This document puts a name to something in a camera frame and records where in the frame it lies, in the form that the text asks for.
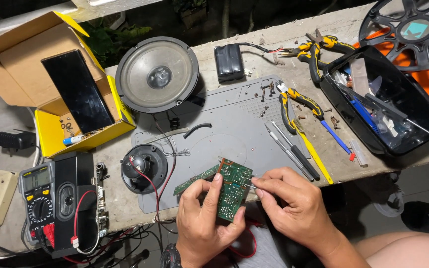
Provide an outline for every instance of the black battery pack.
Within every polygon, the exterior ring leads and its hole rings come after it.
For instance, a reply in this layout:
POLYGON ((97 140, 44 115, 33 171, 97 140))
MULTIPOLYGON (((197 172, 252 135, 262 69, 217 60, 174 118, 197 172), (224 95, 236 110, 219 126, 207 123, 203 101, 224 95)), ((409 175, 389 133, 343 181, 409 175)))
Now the black battery pack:
POLYGON ((23 150, 36 145, 36 134, 30 131, 19 129, 0 132, 0 146, 23 150))
POLYGON ((214 50, 218 82, 232 81, 244 77, 243 58, 238 44, 215 47, 214 50))

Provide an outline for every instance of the hand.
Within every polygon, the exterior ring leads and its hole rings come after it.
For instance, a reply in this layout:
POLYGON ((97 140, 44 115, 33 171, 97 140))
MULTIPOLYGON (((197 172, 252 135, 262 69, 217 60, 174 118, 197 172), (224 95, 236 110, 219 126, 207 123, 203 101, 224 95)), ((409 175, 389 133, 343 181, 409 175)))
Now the hand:
POLYGON ((333 252, 340 244, 340 232, 330 221, 320 189, 288 167, 267 171, 262 178, 252 178, 258 188, 264 210, 274 227, 318 256, 333 252), (288 205, 281 208, 276 194, 288 205))
POLYGON ((246 227, 245 207, 236 212, 234 221, 227 227, 215 225, 218 198, 223 176, 217 173, 213 182, 195 181, 183 193, 176 216, 178 241, 176 248, 180 253, 183 268, 201 268, 214 256, 231 245, 246 227), (200 207, 198 196, 208 191, 200 207))

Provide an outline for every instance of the phone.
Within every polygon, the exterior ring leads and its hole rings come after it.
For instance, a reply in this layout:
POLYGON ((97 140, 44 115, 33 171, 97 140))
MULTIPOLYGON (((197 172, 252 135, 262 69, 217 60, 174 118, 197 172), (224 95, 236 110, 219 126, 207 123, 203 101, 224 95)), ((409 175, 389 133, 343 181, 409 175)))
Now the phone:
POLYGON ((45 58, 41 63, 83 134, 115 123, 80 50, 45 58))

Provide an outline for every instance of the circuit board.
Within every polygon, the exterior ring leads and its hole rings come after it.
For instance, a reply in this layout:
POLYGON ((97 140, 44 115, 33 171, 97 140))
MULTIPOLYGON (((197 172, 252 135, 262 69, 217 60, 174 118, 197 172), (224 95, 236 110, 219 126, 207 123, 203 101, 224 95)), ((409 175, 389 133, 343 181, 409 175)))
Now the circuit board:
POLYGON ((244 199, 245 184, 253 170, 226 158, 220 161, 218 173, 223 175, 223 187, 218 200, 218 217, 232 222, 244 199))
POLYGON ((193 178, 185 181, 184 183, 176 186, 175 190, 173 191, 173 196, 185 191, 190 185, 192 185, 194 183, 194 181, 196 181, 198 179, 203 179, 203 180, 208 180, 210 178, 212 179, 214 177, 214 175, 218 172, 218 169, 219 169, 219 165, 216 165, 216 166, 206 170, 202 174, 196 175, 193 178))

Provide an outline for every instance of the cardboard box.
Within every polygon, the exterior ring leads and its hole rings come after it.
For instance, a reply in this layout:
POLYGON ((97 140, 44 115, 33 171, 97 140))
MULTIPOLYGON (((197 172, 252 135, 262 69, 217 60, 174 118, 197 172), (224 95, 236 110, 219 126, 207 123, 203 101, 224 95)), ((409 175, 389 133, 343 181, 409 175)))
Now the cardboard box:
POLYGON ((135 128, 130 110, 117 94, 115 79, 106 76, 81 34, 88 36, 69 16, 49 12, 0 35, 0 96, 9 105, 37 107, 40 146, 46 157, 87 151, 135 128), (75 133, 79 127, 40 61, 73 49, 82 52, 115 124, 66 147, 63 139, 70 133, 61 128, 60 120, 70 122, 75 133))

